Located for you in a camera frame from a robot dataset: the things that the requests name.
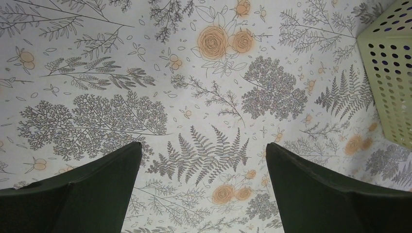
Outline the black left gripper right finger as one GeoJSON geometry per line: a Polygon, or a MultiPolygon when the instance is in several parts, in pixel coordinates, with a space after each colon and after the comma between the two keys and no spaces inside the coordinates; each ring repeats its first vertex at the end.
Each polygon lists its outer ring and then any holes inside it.
{"type": "Polygon", "coordinates": [[[266,163],[287,233],[409,233],[410,192],[355,180],[276,143],[266,163]]]}

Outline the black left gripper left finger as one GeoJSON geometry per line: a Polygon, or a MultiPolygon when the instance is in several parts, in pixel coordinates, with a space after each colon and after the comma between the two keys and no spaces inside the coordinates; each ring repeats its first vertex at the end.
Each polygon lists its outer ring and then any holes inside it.
{"type": "Polygon", "coordinates": [[[119,233],[142,159],[132,142],[71,171],[0,192],[3,233],[119,233]]]}

